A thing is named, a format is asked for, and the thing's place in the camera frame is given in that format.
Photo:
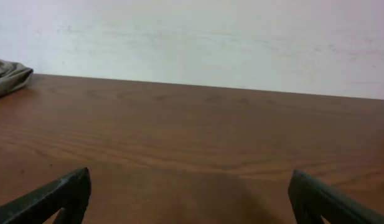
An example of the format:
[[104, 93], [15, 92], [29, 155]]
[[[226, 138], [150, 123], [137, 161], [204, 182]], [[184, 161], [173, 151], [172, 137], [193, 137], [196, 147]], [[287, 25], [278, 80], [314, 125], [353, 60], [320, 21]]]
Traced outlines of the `folded khaki garment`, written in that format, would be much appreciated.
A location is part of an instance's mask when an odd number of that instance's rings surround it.
[[34, 71], [18, 62], [0, 59], [0, 97], [24, 88], [32, 79]]

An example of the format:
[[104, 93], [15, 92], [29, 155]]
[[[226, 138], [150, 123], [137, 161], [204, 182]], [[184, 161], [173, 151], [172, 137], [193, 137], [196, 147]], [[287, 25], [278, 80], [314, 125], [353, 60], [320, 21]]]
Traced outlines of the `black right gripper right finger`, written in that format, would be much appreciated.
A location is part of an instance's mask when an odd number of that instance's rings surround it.
[[298, 224], [384, 224], [384, 215], [301, 170], [293, 171], [288, 195]]

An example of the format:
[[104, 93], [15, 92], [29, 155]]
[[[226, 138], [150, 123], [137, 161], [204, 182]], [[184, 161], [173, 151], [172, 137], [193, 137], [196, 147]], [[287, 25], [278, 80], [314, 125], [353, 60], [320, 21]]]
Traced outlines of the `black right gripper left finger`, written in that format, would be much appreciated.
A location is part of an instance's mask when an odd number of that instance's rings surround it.
[[90, 173], [76, 169], [57, 180], [0, 206], [0, 223], [81, 223], [91, 195]]

